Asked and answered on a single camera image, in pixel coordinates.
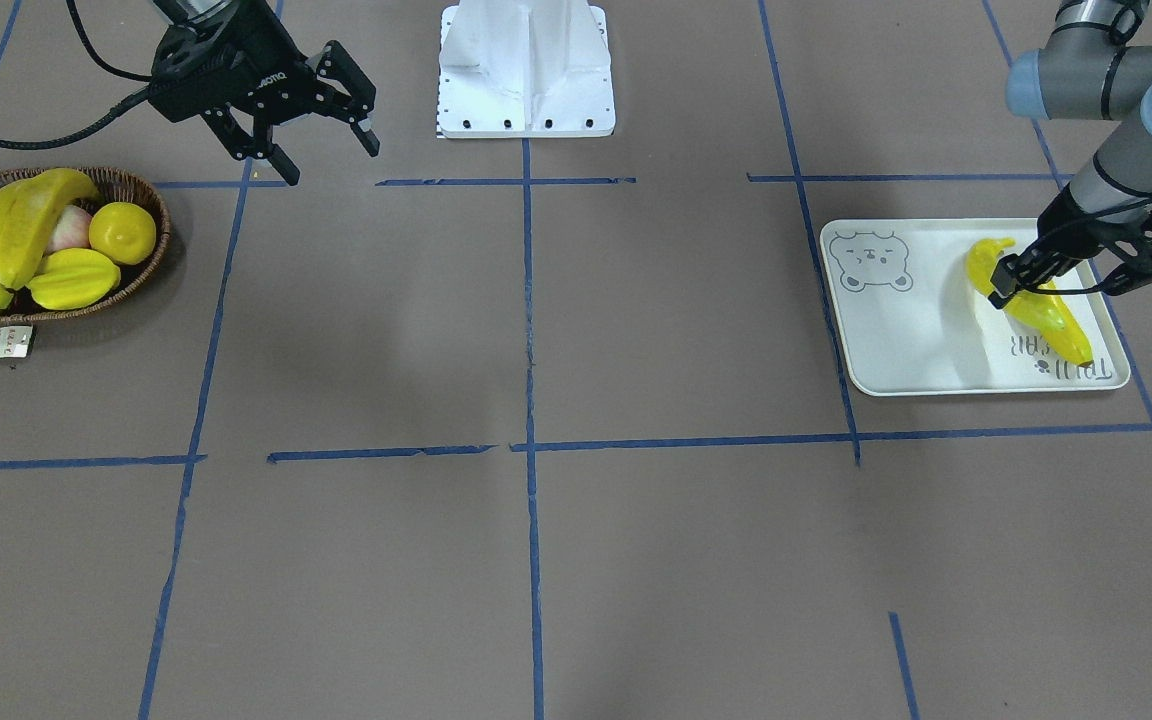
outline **white tray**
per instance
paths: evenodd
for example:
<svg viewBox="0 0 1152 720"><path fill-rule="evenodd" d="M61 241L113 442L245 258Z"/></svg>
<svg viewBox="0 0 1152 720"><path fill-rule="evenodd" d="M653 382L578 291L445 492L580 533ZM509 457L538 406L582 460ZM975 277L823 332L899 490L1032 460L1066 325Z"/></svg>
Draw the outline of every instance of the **white tray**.
<svg viewBox="0 0 1152 720"><path fill-rule="evenodd" d="M1089 369L1066 363L1039 336L990 305L963 259L984 237L1018 252L1033 219L833 220L820 232L833 313L851 382L873 396L1116 389L1132 369L1105 300L1064 296L1092 341ZM1056 287L1091 287L1086 263Z"/></svg>

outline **price tag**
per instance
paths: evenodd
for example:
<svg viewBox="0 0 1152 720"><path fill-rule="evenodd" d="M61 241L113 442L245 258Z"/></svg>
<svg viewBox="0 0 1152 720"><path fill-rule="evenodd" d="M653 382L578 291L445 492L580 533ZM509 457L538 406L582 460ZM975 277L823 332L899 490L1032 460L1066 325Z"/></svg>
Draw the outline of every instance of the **price tag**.
<svg viewBox="0 0 1152 720"><path fill-rule="evenodd" d="M29 355L29 341L33 340L32 325L8 325L0 328L0 357L24 357Z"/></svg>

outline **white stand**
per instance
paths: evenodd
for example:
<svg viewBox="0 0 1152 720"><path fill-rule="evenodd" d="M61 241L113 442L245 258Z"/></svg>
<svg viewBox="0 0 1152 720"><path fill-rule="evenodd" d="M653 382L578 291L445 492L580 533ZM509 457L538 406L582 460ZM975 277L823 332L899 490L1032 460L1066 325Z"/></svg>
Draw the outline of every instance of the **white stand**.
<svg viewBox="0 0 1152 720"><path fill-rule="evenodd" d="M607 15L586 0L461 0L444 10L438 131L604 137L616 127Z"/></svg>

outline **cartoon bear drawing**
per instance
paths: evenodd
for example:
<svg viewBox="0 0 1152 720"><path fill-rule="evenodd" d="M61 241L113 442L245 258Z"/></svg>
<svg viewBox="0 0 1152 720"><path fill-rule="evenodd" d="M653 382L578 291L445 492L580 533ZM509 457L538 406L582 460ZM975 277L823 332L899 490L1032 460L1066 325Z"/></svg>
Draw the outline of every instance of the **cartoon bear drawing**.
<svg viewBox="0 0 1152 720"><path fill-rule="evenodd" d="M887 286L908 291L914 278L905 270L909 247L896 233L858 232L838 234L829 241L829 255L842 270L842 287L863 291L869 286Z"/></svg>

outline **orange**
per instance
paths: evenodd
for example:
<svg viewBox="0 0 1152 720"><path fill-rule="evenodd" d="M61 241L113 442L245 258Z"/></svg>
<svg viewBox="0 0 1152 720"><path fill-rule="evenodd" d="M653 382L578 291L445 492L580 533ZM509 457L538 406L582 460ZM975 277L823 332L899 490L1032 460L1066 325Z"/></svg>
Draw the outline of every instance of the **orange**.
<svg viewBox="0 0 1152 720"><path fill-rule="evenodd" d="M154 252L154 218L134 202L111 202L92 215L88 242L119 265L141 263Z"/></svg>

